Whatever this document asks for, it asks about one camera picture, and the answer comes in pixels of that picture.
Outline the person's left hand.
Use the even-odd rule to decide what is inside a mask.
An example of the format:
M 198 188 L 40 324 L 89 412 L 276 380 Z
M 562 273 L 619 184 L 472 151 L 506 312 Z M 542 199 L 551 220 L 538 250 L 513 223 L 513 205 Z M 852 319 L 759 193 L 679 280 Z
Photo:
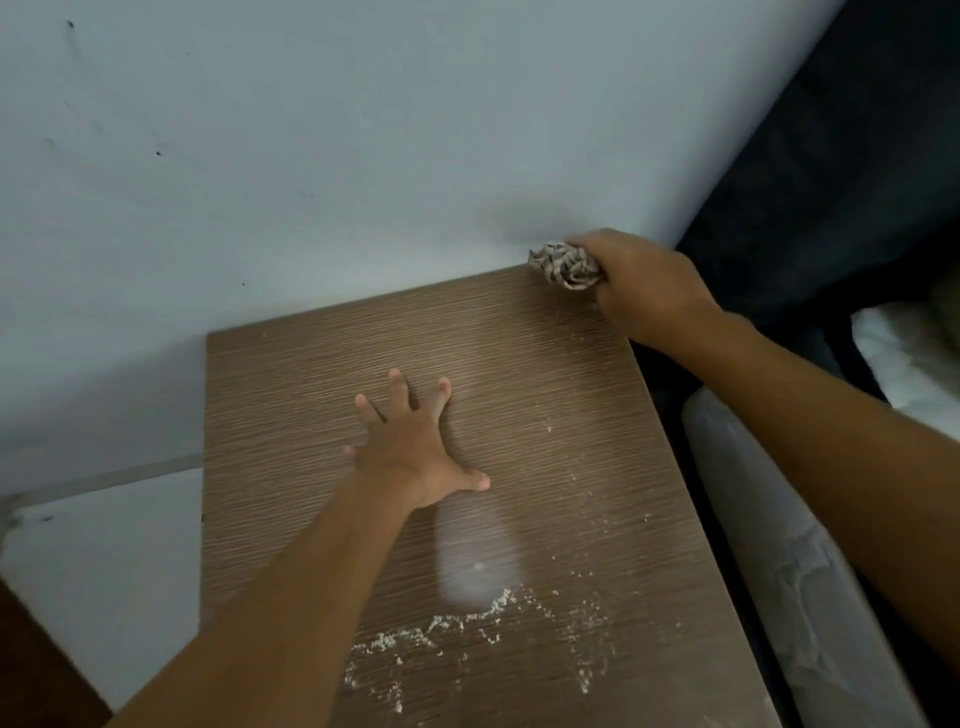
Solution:
M 396 494 L 408 512 L 458 492 L 454 490 L 457 476 L 474 468 L 459 464 L 443 441 L 440 420 L 451 396 L 450 380 L 440 378 L 418 405 L 412 404 L 410 391 L 412 412 L 389 420 L 389 404 L 382 414 L 366 394 L 357 394 L 354 405 L 366 431 L 359 445 L 367 446 L 366 462 L 353 464 L 357 478 Z

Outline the brown wooden bedside table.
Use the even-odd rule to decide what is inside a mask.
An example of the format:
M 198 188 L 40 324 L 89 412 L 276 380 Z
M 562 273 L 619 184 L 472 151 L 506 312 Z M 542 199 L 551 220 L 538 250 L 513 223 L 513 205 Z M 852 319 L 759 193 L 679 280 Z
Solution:
M 780 728 L 629 343 L 525 267 L 206 341 L 200 622 L 330 500 L 390 369 L 491 479 L 415 512 L 331 728 Z

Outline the spilled white powder crumbs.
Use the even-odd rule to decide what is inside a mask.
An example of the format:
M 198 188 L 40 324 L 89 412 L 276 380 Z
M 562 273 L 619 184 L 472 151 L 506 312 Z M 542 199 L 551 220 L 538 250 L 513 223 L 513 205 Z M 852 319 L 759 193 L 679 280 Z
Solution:
M 656 703 L 635 467 L 596 422 L 482 427 L 493 477 L 412 516 L 331 728 L 632 728 Z

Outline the patterned cleaning cloth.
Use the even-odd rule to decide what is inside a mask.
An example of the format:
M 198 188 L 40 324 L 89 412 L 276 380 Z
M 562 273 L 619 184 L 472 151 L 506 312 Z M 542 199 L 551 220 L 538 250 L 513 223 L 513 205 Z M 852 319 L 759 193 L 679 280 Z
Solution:
M 583 293 L 607 282 L 607 275 L 595 258 L 564 241 L 530 249 L 527 265 L 539 271 L 550 285 L 570 292 Z

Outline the person's right forearm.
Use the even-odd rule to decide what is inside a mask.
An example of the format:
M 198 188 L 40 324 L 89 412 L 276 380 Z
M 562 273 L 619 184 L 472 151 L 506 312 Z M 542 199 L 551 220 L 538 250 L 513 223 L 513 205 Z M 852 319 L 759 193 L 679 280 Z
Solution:
M 736 415 L 847 562 L 960 679 L 960 443 L 716 305 L 672 311 L 652 345 Z

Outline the dark upholstered headboard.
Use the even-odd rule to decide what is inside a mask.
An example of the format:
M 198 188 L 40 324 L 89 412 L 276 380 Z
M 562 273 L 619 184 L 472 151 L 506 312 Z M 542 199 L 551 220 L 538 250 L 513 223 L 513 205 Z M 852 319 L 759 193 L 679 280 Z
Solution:
M 678 249 L 723 309 L 884 400 L 853 315 L 960 263 L 960 0 L 846 0 Z

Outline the white pillow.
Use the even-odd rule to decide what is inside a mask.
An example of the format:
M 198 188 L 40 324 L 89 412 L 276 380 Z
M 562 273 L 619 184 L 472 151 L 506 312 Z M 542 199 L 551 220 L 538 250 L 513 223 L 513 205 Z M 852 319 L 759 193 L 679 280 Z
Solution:
M 851 318 L 855 346 L 891 407 L 960 442 L 960 354 L 930 307 L 897 301 Z

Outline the person's right hand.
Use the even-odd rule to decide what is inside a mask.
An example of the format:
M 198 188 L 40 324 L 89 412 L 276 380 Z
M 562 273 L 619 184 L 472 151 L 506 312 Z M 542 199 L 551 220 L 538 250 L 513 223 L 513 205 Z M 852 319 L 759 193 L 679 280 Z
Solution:
M 625 235 L 625 308 L 601 309 L 631 341 L 671 355 L 725 312 L 688 257 L 644 237 Z

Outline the white mattress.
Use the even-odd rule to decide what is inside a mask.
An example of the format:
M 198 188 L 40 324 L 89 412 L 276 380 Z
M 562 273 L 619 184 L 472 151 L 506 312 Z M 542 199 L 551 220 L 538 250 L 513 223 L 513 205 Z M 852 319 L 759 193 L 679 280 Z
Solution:
M 854 570 L 763 446 L 706 387 L 681 419 L 804 728 L 930 728 Z

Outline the dark brown wooden furniture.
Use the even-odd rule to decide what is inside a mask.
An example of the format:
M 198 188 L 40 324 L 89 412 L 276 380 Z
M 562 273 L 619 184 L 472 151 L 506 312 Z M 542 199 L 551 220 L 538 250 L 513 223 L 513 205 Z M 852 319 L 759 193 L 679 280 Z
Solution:
M 0 578 L 0 728 L 104 728 L 113 715 Z

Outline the person's left forearm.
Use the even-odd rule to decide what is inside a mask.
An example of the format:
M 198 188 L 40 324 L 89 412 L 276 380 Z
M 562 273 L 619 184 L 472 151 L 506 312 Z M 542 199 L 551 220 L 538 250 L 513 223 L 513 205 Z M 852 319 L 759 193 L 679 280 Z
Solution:
M 104 728 L 323 728 L 418 481 L 355 474 Z

